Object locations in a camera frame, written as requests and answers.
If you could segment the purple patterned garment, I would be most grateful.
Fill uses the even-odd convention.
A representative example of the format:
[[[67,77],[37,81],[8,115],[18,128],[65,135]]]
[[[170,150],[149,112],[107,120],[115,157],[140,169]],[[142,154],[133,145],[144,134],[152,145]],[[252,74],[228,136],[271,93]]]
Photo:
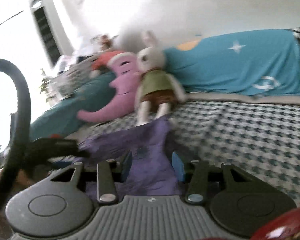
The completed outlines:
[[[166,116],[145,125],[90,137],[79,145],[89,157],[83,162],[89,168],[107,159],[132,154],[127,180],[116,183],[119,198],[124,196],[170,196],[182,194],[171,165],[175,142]]]

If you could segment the green potted plant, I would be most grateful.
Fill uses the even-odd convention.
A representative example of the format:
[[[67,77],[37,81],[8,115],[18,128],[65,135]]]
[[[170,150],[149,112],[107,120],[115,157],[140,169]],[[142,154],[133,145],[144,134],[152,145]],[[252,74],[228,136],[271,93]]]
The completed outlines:
[[[46,103],[48,103],[49,106],[52,107],[56,104],[56,93],[54,92],[50,84],[50,78],[45,74],[45,71],[43,69],[41,69],[41,76],[42,80],[39,94],[43,94],[45,96]]]

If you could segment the blue white houndstooth mat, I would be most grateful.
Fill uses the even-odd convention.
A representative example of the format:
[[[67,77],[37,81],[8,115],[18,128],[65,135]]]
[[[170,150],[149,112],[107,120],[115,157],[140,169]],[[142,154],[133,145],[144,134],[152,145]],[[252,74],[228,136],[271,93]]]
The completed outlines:
[[[300,107],[189,102],[166,117],[174,151],[197,155],[211,165],[233,163],[300,205]],[[79,145],[90,137],[136,127],[135,123],[135,114],[130,114],[94,126]]]

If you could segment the pink moon plush toy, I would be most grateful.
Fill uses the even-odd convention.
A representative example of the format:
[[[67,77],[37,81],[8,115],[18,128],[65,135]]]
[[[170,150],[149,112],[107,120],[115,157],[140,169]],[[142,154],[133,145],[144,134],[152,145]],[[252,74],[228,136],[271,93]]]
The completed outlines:
[[[108,51],[92,64],[93,73],[106,66],[115,74],[109,83],[115,89],[112,100],[96,112],[80,110],[77,118],[85,122],[101,123],[123,117],[134,111],[136,91],[141,74],[137,68],[137,55],[124,51]]]

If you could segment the beige bunny plush toy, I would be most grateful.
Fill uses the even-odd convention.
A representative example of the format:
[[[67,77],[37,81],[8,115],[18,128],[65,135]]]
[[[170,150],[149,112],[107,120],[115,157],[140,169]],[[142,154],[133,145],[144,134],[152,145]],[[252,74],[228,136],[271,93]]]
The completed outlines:
[[[166,55],[158,47],[151,31],[142,35],[146,46],[137,53],[137,67],[141,73],[135,95],[136,126],[149,123],[149,114],[155,112],[158,119],[170,113],[175,105],[185,103],[187,95],[180,82],[165,71]]]

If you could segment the white air conditioner unit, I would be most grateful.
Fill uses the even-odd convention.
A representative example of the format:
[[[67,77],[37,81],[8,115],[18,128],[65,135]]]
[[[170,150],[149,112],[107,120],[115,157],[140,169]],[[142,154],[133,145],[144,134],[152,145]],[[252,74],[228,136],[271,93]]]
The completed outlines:
[[[29,0],[30,11],[51,67],[74,51],[53,0]]]

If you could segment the blue cartoon print bedsheet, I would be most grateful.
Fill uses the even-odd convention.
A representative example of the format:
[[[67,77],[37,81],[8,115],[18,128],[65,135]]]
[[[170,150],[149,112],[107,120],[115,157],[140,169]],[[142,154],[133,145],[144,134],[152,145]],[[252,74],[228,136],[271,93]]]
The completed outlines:
[[[193,99],[300,105],[300,27],[214,36],[164,53],[166,71]],[[109,86],[114,79],[109,70],[85,83],[38,117],[30,138],[76,132],[85,123],[78,111],[107,105],[115,95]]]

